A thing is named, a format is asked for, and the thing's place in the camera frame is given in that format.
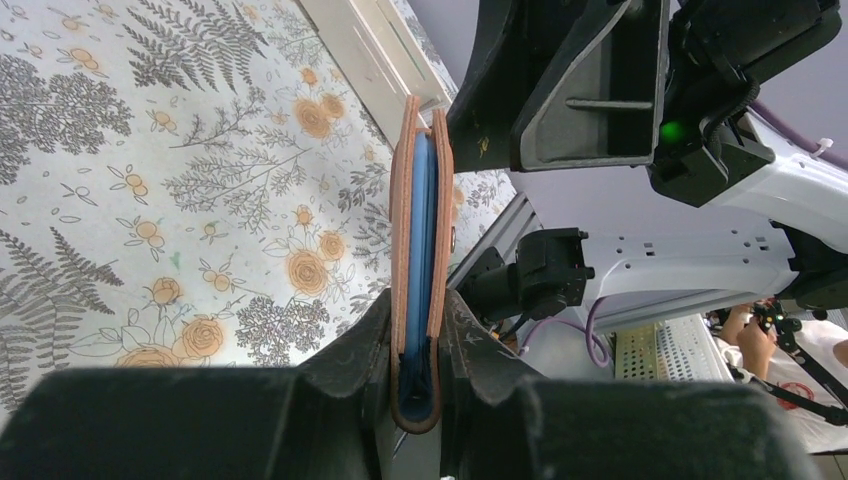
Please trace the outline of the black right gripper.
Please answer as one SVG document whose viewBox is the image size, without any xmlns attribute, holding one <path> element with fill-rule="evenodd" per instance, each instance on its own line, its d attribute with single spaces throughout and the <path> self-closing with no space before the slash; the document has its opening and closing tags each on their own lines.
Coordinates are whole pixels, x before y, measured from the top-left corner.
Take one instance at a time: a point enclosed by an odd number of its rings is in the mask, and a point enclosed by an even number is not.
<svg viewBox="0 0 848 480">
<path fill-rule="evenodd" d="M 653 189 L 701 207 L 773 163 L 737 123 L 766 81 L 836 37 L 839 2 L 683 2 L 657 133 L 669 17 L 666 1 L 481 2 L 447 117 L 456 169 L 645 166 L 654 156 Z"/>
</svg>

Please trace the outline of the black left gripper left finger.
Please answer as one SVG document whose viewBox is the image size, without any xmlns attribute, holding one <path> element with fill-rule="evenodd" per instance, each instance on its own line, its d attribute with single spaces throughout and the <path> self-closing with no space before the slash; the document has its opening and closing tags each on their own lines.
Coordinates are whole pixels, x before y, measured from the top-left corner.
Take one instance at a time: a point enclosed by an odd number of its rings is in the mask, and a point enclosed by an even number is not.
<svg viewBox="0 0 848 480">
<path fill-rule="evenodd" d="M 44 377 L 1 435 L 5 479 L 381 479 L 390 464 L 381 293 L 295 367 L 91 368 Z"/>
</svg>

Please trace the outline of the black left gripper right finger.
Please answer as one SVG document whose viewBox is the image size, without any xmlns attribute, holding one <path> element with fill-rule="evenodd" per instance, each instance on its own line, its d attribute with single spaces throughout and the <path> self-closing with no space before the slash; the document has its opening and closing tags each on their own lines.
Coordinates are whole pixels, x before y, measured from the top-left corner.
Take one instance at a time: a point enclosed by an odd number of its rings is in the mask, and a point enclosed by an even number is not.
<svg viewBox="0 0 848 480">
<path fill-rule="evenodd" d="M 440 472 L 457 479 L 817 479 L 788 420 L 727 382 L 542 376 L 448 291 Z"/>
</svg>

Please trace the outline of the white rectangular plastic tray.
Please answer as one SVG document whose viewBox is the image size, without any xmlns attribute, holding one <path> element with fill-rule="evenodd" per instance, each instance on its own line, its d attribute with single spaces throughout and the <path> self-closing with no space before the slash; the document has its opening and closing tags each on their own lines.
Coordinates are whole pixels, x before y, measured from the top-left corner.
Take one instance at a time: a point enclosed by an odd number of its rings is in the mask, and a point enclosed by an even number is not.
<svg viewBox="0 0 848 480">
<path fill-rule="evenodd" d="M 420 100 L 416 121 L 452 103 L 449 88 L 394 1 L 303 0 L 302 9 L 389 143 L 400 135 L 406 99 Z"/>
</svg>

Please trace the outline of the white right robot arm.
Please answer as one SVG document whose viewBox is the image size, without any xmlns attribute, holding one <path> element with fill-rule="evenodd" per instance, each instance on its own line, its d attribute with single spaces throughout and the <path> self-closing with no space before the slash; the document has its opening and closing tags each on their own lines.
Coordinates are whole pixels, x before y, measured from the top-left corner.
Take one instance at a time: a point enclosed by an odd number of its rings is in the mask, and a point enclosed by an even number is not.
<svg viewBox="0 0 848 480">
<path fill-rule="evenodd" d="M 451 276 L 481 319 L 599 307 L 609 330 L 764 297 L 847 303 L 847 171 L 742 128 L 763 83 L 838 34 L 836 1 L 483 1 L 448 114 L 461 172 L 642 167 L 750 221 L 704 233 L 540 229 L 512 201 Z"/>
</svg>

